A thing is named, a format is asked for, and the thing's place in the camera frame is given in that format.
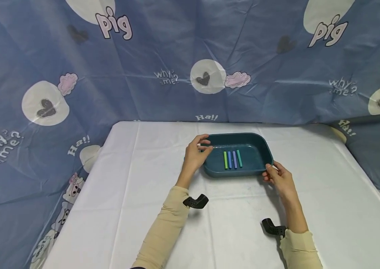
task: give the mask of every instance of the blue chalk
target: blue chalk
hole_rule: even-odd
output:
[[[229,169],[232,169],[232,156],[230,156],[230,152],[227,152],[227,157],[229,159]]]

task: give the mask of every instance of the black clip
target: black clip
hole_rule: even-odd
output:
[[[185,199],[183,201],[183,204],[184,204],[184,206],[188,206],[188,207],[192,207],[192,208],[196,208],[196,209],[202,209],[206,206],[208,201],[209,201],[208,197],[201,194],[201,195],[199,195],[198,199],[196,199],[196,200],[191,198],[191,197]]]
[[[262,226],[270,235],[286,236],[286,226],[274,226],[271,219],[264,219]]]

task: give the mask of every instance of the teal plastic tray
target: teal plastic tray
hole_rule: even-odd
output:
[[[263,139],[256,133],[222,133],[209,135],[214,147],[203,164],[203,169],[211,177],[254,176],[266,171],[266,164],[273,164],[272,154]],[[243,167],[225,169],[224,153],[239,150]]]

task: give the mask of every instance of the beige sleeve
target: beige sleeve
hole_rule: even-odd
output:
[[[295,234],[287,229],[286,236],[281,239],[280,249],[286,259],[287,269],[323,268],[314,246],[313,234],[309,231]]]
[[[187,197],[187,189],[172,187],[142,243],[132,268],[161,269],[165,266],[189,214],[190,208],[183,204]]]

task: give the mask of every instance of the purple chalk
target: purple chalk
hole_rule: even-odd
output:
[[[233,154],[233,164],[235,165],[235,169],[238,168],[238,166],[236,166],[236,152],[232,152]]]

